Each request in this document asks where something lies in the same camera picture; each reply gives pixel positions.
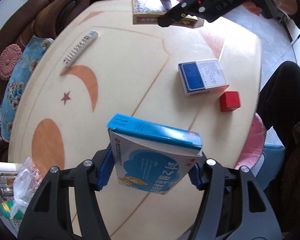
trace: person's knee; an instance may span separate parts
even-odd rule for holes
[[[292,61],[283,62],[278,69],[280,69],[280,72],[284,72],[289,75],[294,75],[296,73],[300,74],[300,67],[297,65],[297,63]]]

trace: person's hand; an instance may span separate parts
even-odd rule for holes
[[[277,8],[289,15],[293,15],[298,11],[298,4],[296,0],[273,0],[273,2]],[[252,1],[247,1],[243,3],[242,6],[255,15],[259,16],[260,13],[262,13],[262,9],[256,6]]]

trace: orange crescent moon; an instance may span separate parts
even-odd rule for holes
[[[85,21],[91,19],[92,17],[97,16],[97,15],[100,14],[100,13],[103,13],[103,11],[98,11],[98,12],[91,12],[91,13],[89,13],[85,18],[82,19],[81,22],[79,22],[79,24],[81,24],[81,23],[83,23],[83,22],[85,22]]]
[[[52,166],[65,167],[65,151],[58,125],[52,119],[43,119],[32,137],[31,155],[44,177]]]
[[[98,101],[98,81],[92,69],[85,65],[75,65],[61,75],[74,75],[82,80],[90,95],[92,112],[94,112]]]

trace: pill blister pack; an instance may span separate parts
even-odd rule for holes
[[[70,67],[72,63],[79,57],[79,55],[93,42],[99,33],[97,31],[91,30],[87,35],[85,35],[81,41],[68,53],[64,58],[63,64],[66,67]]]

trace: blue and white medicine box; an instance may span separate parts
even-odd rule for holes
[[[123,114],[107,126],[120,185],[164,195],[202,157],[195,132]]]
[[[225,90],[229,86],[217,59],[180,63],[178,70],[186,97]]]

